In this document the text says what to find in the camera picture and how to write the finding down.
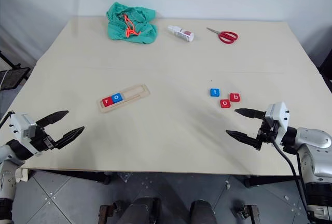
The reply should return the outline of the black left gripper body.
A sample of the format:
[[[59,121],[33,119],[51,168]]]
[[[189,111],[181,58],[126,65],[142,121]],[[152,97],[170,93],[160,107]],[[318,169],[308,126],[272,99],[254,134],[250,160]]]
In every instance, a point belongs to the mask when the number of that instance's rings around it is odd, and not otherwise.
[[[54,140],[45,132],[45,129],[40,126],[36,127],[35,135],[31,137],[30,144],[39,152],[55,148]]]

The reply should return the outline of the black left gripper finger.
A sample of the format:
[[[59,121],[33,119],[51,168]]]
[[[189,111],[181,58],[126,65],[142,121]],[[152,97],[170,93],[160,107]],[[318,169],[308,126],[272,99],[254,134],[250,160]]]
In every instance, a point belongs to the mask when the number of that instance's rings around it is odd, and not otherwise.
[[[62,149],[63,147],[74,141],[83,132],[84,129],[85,127],[82,126],[69,131],[68,133],[64,134],[60,140],[55,142],[54,147],[57,149]]]
[[[49,114],[44,118],[39,119],[38,121],[36,121],[36,124],[37,124],[36,130],[41,130],[50,124],[54,124],[54,123],[60,121],[68,113],[69,113],[68,110],[61,110],[61,111],[57,111],[55,113]]]

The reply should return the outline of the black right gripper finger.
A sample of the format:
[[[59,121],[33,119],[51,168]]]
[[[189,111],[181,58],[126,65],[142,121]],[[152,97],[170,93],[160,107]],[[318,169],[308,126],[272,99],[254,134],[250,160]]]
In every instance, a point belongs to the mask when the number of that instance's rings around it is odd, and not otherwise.
[[[261,142],[255,138],[249,137],[244,133],[233,130],[226,130],[226,133],[237,141],[254,147],[256,150],[261,149]]]
[[[234,110],[236,113],[241,114],[248,118],[257,118],[264,120],[265,118],[265,111],[250,109],[250,108],[238,108]]]

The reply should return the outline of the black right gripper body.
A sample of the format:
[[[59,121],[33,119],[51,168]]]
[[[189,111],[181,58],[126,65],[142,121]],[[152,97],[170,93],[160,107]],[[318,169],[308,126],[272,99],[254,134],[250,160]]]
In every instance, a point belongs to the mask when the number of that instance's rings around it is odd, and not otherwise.
[[[279,122],[273,121],[272,124],[269,124],[266,120],[264,120],[261,124],[261,127],[258,130],[256,139],[257,139],[257,147],[256,150],[260,150],[263,143],[273,143],[278,134]]]

